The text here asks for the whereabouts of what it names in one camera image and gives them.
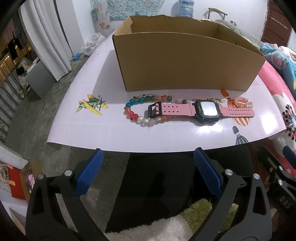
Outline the pink strap smart watch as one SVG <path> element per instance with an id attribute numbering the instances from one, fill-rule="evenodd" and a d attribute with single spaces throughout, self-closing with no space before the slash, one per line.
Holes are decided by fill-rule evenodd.
<path id="1" fill-rule="evenodd" d="M 251 108 L 227 108 L 213 100 L 197 100 L 194 103 L 173 104 L 156 102 L 148 106 L 148 117 L 152 119 L 162 116 L 189 116 L 200 123 L 215 123 L 222 118 L 253 118 L 255 112 Z"/>

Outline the red gift bag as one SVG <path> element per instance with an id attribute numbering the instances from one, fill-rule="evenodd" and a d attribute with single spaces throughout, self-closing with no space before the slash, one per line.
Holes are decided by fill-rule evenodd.
<path id="1" fill-rule="evenodd" d="M 14 182 L 14 185 L 9 184 L 11 189 L 11 196 L 13 198 L 25 200 L 26 198 L 23 192 L 22 182 L 20 179 L 20 169 L 17 169 L 15 167 L 13 167 L 12 169 L 8 168 L 8 177 L 10 181 Z"/>

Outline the pink floral bed blanket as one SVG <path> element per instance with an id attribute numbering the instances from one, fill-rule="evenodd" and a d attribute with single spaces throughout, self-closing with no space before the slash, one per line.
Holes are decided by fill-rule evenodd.
<path id="1" fill-rule="evenodd" d="M 284 157 L 282 151 L 288 146 L 295 152 L 295 99 L 279 73 L 269 62 L 265 62 L 258 73 L 278 106 L 285 130 L 272 139 L 272 153 L 276 156 L 286 172 L 295 177 L 295 167 Z"/>

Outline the blue patterned pillow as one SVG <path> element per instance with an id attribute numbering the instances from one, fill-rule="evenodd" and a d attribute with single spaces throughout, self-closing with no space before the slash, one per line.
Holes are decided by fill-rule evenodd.
<path id="1" fill-rule="evenodd" d="M 266 60 L 280 74 L 295 99 L 295 63 L 280 49 L 263 44 L 260 48 Z"/>

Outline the grey fuzzy blanket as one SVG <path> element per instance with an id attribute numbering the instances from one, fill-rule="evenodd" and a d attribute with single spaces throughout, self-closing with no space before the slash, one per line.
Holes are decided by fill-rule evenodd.
<path id="1" fill-rule="evenodd" d="M 226 20 L 214 20 L 216 23 L 219 23 L 221 25 L 224 25 L 225 27 L 229 28 L 233 32 L 237 33 L 244 39 L 246 39 L 248 42 L 250 42 L 253 46 L 255 46 L 257 49 L 261 49 L 261 46 L 263 45 L 263 42 L 257 39 L 254 35 L 249 34 L 245 32 L 244 30 L 241 30 L 236 25 L 226 21 Z"/>

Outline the brown wooden door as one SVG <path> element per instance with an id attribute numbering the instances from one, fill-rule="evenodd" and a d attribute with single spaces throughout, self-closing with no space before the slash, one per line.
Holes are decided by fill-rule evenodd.
<path id="1" fill-rule="evenodd" d="M 292 27 L 274 1 L 268 1 L 267 17 L 261 41 L 278 46 L 288 46 Z"/>

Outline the brown cardboard box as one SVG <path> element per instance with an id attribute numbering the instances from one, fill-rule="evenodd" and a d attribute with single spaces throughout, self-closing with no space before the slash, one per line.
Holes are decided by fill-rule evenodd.
<path id="1" fill-rule="evenodd" d="M 265 63 L 248 40 L 211 20 L 130 16 L 112 40 L 127 91 L 246 91 Z"/>

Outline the wooden chair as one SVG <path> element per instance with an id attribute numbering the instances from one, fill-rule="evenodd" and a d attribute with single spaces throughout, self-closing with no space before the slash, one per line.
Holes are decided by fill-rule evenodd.
<path id="1" fill-rule="evenodd" d="M 216 15 L 219 15 L 221 17 L 222 20 L 225 20 L 226 16 L 228 16 L 228 14 L 220 9 L 217 8 L 208 8 L 208 15 L 207 15 L 207 19 L 210 20 L 211 18 L 211 13 L 214 13 Z"/>

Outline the white plastic bag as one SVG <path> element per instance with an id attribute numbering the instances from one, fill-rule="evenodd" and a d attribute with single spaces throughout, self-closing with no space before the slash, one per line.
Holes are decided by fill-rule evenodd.
<path id="1" fill-rule="evenodd" d="M 94 51 L 106 40 L 101 33 L 95 33 L 94 35 L 89 38 L 86 42 L 85 46 L 81 47 L 81 52 L 87 56 L 91 56 Z"/>

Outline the white curtain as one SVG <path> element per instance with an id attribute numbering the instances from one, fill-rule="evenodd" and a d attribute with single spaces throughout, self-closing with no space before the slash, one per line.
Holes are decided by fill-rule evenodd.
<path id="1" fill-rule="evenodd" d="M 23 28 L 38 57 L 56 81 L 71 70 L 72 51 L 53 1 L 25 1 L 20 8 Z"/>

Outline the teal floral wall cloth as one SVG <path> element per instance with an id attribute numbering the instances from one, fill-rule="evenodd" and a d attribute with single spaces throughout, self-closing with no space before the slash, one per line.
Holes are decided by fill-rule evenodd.
<path id="1" fill-rule="evenodd" d="M 93 20 L 103 18 L 125 20 L 129 16 L 154 16 L 162 7 L 164 0 L 107 0 L 90 1 Z"/>

